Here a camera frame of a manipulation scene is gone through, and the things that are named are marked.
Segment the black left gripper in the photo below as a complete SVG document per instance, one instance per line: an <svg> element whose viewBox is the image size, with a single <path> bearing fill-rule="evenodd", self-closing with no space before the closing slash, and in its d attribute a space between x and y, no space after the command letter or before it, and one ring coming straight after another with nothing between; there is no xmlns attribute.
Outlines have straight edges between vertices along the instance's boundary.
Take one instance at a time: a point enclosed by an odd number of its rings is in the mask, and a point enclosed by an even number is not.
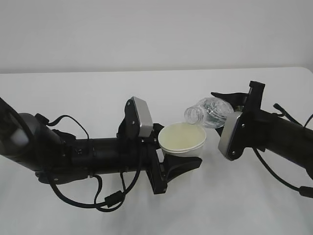
<svg viewBox="0 0 313 235"><path fill-rule="evenodd" d="M145 171L154 194L165 193L168 182L202 164L199 157L165 156L163 173L157 155L157 150L160 149L158 136L163 128L163 125L154 123L149 137L132 140L126 135L126 123L122 122L117 132L118 169L124 172Z"/></svg>

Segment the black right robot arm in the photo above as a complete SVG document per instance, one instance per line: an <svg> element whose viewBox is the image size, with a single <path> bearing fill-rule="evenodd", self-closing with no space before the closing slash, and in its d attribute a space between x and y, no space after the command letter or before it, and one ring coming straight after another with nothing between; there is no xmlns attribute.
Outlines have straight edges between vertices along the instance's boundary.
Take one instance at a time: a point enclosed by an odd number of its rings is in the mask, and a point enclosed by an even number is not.
<svg viewBox="0 0 313 235"><path fill-rule="evenodd" d="M248 93L212 93L232 107L242 107L231 113L222 128L218 149L223 156L234 161L241 157L245 148L269 150L313 175L313 132L299 123L283 118L280 114L261 109L265 85L251 81Z"/></svg>

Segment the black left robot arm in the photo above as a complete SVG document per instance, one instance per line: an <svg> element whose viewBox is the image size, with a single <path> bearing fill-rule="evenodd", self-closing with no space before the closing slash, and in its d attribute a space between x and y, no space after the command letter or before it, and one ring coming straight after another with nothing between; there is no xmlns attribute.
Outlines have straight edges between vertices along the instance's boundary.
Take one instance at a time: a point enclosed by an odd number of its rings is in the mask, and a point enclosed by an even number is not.
<svg viewBox="0 0 313 235"><path fill-rule="evenodd" d="M174 178L199 168L197 156L165 154L160 162L158 136L162 125L153 123L147 103L131 97L116 137L77 139L55 129L57 121L40 114L17 113L0 103L0 153L34 171L41 183L67 184L93 174L145 171L154 194L163 194Z"/></svg>

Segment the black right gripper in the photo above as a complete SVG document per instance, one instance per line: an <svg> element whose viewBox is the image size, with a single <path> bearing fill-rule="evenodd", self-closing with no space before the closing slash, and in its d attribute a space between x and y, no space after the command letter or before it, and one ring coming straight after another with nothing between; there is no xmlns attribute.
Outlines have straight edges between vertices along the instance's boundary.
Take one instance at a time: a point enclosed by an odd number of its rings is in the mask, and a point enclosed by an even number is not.
<svg viewBox="0 0 313 235"><path fill-rule="evenodd" d="M212 92L211 95L228 102L234 110L243 110L239 125L239 150L243 153L247 147L263 149L266 141L264 124L261 123L261 103L265 84L250 81L249 93L222 94ZM219 137L224 127L216 128Z"/></svg>

